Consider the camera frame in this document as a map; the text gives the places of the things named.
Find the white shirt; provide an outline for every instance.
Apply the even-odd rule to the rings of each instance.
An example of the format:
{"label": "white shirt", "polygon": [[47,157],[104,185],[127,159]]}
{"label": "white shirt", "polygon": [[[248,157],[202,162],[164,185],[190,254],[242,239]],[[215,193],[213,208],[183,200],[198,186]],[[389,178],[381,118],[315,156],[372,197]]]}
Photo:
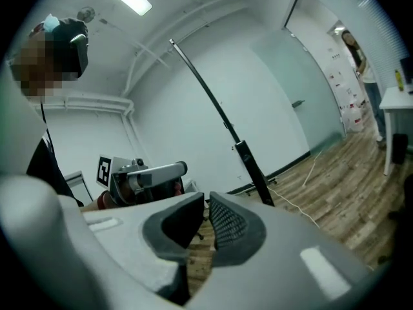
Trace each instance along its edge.
{"label": "white shirt", "polygon": [[366,67],[364,68],[363,73],[361,74],[361,80],[363,80],[364,83],[375,83],[376,80],[374,79],[373,71],[370,68],[370,64],[368,63],[366,57],[363,55],[362,51],[358,50],[357,53],[359,54],[359,57],[363,60],[366,60]]}

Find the jeans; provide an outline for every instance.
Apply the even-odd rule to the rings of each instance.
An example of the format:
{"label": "jeans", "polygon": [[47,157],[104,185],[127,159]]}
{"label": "jeans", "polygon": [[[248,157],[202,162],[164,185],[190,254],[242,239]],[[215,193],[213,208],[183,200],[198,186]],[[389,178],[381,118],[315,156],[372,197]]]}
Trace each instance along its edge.
{"label": "jeans", "polygon": [[368,99],[372,105],[374,119],[376,120],[379,134],[383,138],[386,138],[386,123],[385,123],[385,113],[379,108],[381,103],[380,91],[377,83],[364,83]]}

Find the black strap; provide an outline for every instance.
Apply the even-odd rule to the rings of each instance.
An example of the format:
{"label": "black strap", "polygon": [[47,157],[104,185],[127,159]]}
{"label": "black strap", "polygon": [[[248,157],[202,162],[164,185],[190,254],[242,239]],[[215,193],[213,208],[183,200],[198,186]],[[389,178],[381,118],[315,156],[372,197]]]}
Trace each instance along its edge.
{"label": "black strap", "polygon": [[[40,103],[40,107],[41,107],[41,114],[43,115],[43,121],[44,121],[44,123],[45,123],[46,126],[47,126],[46,116],[45,116],[45,110],[43,109],[43,104],[42,104],[42,103]],[[52,147],[52,153],[53,153],[53,155],[54,155],[53,141],[52,141],[52,137],[50,137],[49,128],[46,129],[46,132],[47,132],[47,136],[49,137],[49,140],[50,140],[50,146]]]}

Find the door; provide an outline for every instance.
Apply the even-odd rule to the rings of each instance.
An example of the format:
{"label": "door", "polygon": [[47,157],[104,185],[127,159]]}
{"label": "door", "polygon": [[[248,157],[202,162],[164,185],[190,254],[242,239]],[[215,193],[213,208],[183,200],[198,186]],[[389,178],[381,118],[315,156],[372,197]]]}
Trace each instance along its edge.
{"label": "door", "polygon": [[337,101],[318,64],[286,28],[254,43],[253,51],[285,91],[297,114],[310,152],[345,137]]}

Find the bottle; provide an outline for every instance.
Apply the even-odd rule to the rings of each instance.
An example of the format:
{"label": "bottle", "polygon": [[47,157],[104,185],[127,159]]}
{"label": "bottle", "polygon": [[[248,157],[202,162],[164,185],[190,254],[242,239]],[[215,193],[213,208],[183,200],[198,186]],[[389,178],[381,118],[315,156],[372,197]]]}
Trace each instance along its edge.
{"label": "bottle", "polygon": [[353,132],[361,132],[364,128],[361,110],[354,104],[354,102],[350,104],[350,111],[348,112],[348,117],[350,119],[350,129]]}
{"label": "bottle", "polygon": [[401,79],[401,74],[398,70],[394,71],[396,73],[396,81],[398,82],[398,88],[400,91],[402,91],[403,88],[403,80]]}

